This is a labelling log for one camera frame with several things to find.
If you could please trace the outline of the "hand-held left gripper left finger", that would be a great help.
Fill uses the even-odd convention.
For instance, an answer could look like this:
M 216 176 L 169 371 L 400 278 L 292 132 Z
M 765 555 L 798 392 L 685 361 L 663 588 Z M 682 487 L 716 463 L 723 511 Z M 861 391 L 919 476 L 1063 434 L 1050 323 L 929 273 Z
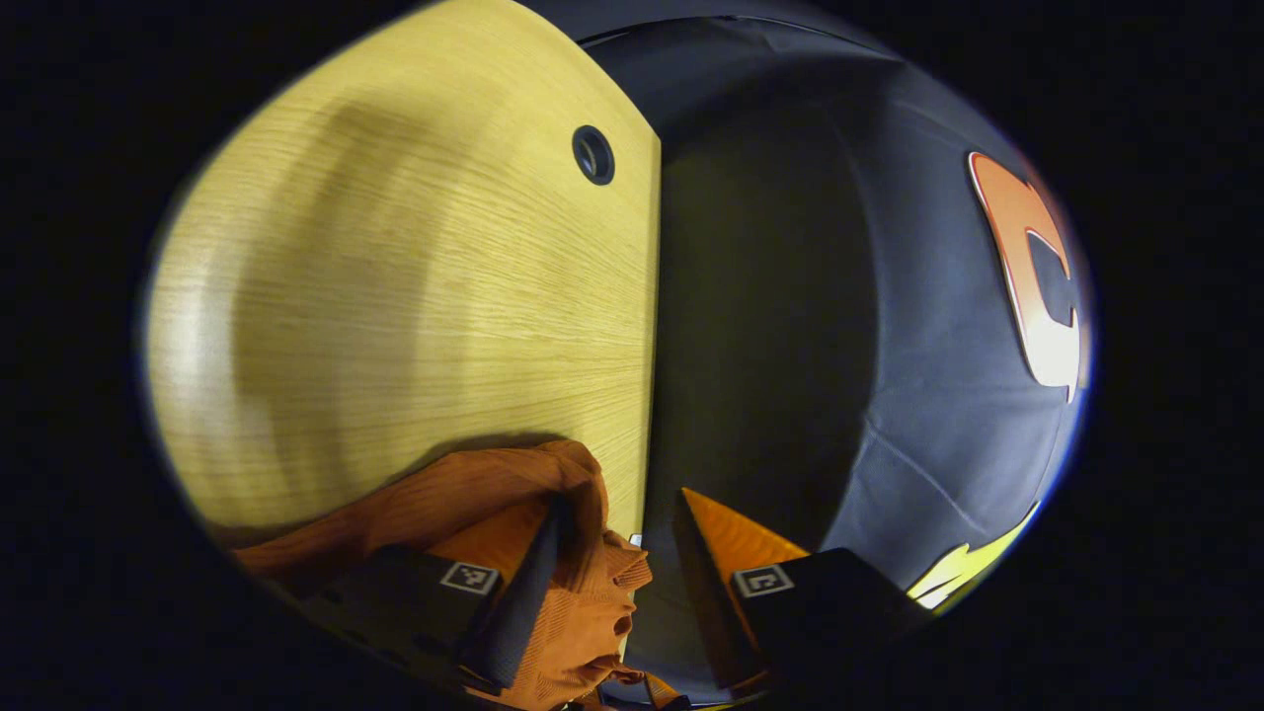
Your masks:
M 573 504 L 551 498 L 525 535 L 513 576 L 471 560 L 393 545 L 311 595 L 297 610 L 406 674 L 455 691 L 514 684 L 533 622 L 573 531 Z

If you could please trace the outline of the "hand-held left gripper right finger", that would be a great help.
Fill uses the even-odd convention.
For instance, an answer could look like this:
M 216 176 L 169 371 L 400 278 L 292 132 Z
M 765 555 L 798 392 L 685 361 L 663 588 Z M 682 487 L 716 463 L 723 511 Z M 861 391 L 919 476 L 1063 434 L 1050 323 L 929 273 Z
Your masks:
M 809 553 L 691 490 L 678 491 L 676 550 L 726 691 L 844 679 L 929 622 L 921 603 L 856 553 Z

